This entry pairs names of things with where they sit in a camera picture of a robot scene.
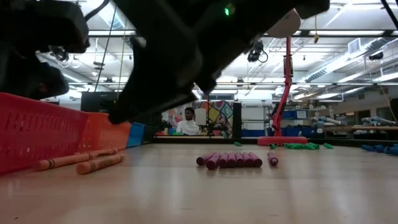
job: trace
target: person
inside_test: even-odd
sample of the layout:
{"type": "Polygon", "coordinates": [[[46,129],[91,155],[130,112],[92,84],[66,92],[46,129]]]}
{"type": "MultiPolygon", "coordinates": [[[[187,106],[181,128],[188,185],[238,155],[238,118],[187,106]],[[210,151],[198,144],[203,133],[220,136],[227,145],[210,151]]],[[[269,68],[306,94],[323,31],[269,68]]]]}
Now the person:
{"type": "Polygon", "coordinates": [[[199,126],[195,120],[195,110],[191,107],[185,109],[185,121],[178,122],[177,133],[182,135],[197,135],[199,134],[199,126]]]}

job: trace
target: white shirt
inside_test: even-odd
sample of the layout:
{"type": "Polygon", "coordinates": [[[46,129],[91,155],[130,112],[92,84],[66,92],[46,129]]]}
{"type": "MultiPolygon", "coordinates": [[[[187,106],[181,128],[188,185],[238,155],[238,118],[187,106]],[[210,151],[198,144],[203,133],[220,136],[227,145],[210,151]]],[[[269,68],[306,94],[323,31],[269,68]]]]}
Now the white shirt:
{"type": "Polygon", "coordinates": [[[187,135],[197,135],[199,134],[199,126],[197,126],[194,120],[180,121],[177,125],[177,132],[187,135]]]}

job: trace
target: orange plastic basket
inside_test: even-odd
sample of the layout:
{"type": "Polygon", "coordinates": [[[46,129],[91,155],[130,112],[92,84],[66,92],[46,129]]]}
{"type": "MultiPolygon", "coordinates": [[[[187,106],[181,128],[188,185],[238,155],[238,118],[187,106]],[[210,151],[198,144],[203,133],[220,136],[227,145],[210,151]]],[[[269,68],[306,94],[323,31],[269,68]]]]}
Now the orange plastic basket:
{"type": "Polygon", "coordinates": [[[108,116],[106,113],[89,113],[79,145],[80,152],[126,148],[130,123],[111,124],[108,116]]]}
{"type": "Polygon", "coordinates": [[[88,113],[0,93],[0,174],[77,152],[88,113]]]}

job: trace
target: colorful mural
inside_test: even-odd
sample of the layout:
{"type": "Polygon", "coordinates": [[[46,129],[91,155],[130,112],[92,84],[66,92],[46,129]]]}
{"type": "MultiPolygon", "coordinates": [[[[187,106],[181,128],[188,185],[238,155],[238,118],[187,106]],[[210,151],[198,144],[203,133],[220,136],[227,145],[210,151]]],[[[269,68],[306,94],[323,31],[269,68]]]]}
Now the colorful mural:
{"type": "Polygon", "coordinates": [[[227,135],[232,137],[232,120],[233,120],[233,103],[226,101],[210,102],[209,104],[204,102],[193,102],[186,105],[179,106],[177,108],[165,111],[162,113],[163,120],[167,121],[173,128],[177,127],[178,122],[183,120],[184,110],[187,107],[193,109],[203,108],[208,110],[209,122],[213,124],[223,124],[228,129],[227,135]]]}

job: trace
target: ceiling light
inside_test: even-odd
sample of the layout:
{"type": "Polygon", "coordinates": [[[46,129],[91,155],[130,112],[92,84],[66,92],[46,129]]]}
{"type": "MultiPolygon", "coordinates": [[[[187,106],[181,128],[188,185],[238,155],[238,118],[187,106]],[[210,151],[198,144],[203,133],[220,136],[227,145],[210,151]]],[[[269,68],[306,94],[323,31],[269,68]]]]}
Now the ceiling light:
{"type": "Polygon", "coordinates": [[[198,98],[199,100],[201,99],[201,96],[200,96],[198,90],[192,90],[192,93],[196,96],[196,98],[198,98]]]}
{"type": "Polygon", "coordinates": [[[392,80],[398,78],[398,72],[397,73],[392,73],[392,74],[388,74],[388,75],[383,75],[379,78],[375,78],[374,80],[372,80],[372,82],[384,82],[387,80],[392,80]]]}
{"type": "Polygon", "coordinates": [[[304,93],[302,93],[302,94],[299,94],[299,95],[295,96],[294,99],[295,99],[295,100],[299,100],[299,99],[301,99],[301,98],[309,97],[309,96],[313,96],[313,95],[315,95],[315,93],[309,93],[309,94],[304,94],[304,93]]]}
{"type": "Polygon", "coordinates": [[[344,100],[319,100],[319,102],[322,102],[322,103],[341,103],[341,102],[344,102],[344,100]]]}
{"type": "Polygon", "coordinates": [[[345,94],[350,94],[350,93],[356,92],[358,90],[362,90],[363,88],[364,87],[359,87],[359,88],[355,88],[355,89],[352,89],[352,90],[348,90],[348,91],[345,92],[345,94]]]}
{"type": "Polygon", "coordinates": [[[339,93],[327,93],[317,97],[317,99],[327,99],[339,95],[339,93]]]}
{"type": "Polygon", "coordinates": [[[262,82],[277,82],[277,83],[283,83],[285,81],[285,78],[266,78],[262,82]]]}
{"type": "Polygon", "coordinates": [[[299,84],[299,86],[301,86],[301,87],[305,87],[305,86],[314,86],[314,85],[316,85],[316,86],[318,86],[318,85],[327,86],[327,85],[333,85],[333,84],[332,84],[332,83],[300,83],[300,84],[299,84]]]}
{"type": "Polygon", "coordinates": [[[384,30],[318,30],[310,31],[310,35],[381,35],[384,30]]]}
{"type": "Polygon", "coordinates": [[[75,81],[75,82],[81,82],[79,79],[77,79],[77,78],[73,78],[73,77],[71,77],[70,75],[67,75],[67,74],[62,74],[64,77],[67,77],[67,78],[69,78],[70,80],[73,80],[73,81],[75,81]]]}
{"type": "Polygon", "coordinates": [[[353,80],[353,79],[355,79],[355,78],[358,78],[358,77],[360,77],[360,76],[361,76],[361,74],[350,75],[350,76],[345,77],[345,78],[343,78],[343,79],[341,79],[341,80],[338,80],[337,82],[339,82],[339,83],[348,82],[348,81],[351,81],[351,80],[353,80]]]}
{"type": "MultiPolygon", "coordinates": [[[[88,35],[94,35],[94,36],[98,36],[98,35],[102,35],[102,36],[108,36],[109,35],[109,31],[108,30],[90,30],[88,31],[88,35]]],[[[111,31],[111,35],[110,36],[123,36],[124,35],[124,30],[112,30],[111,31]]],[[[134,30],[126,30],[126,37],[129,37],[130,35],[136,35],[136,31],[134,30]]]]}
{"type": "Polygon", "coordinates": [[[81,98],[81,93],[75,90],[70,90],[67,95],[73,98],[81,98]]]}
{"type": "Polygon", "coordinates": [[[236,90],[213,90],[211,94],[233,94],[236,90]]]}
{"type": "MultiPolygon", "coordinates": [[[[390,5],[391,9],[398,9],[395,5],[390,5]]],[[[352,10],[371,10],[371,9],[384,9],[382,4],[354,4],[349,9],[352,10]]]]}

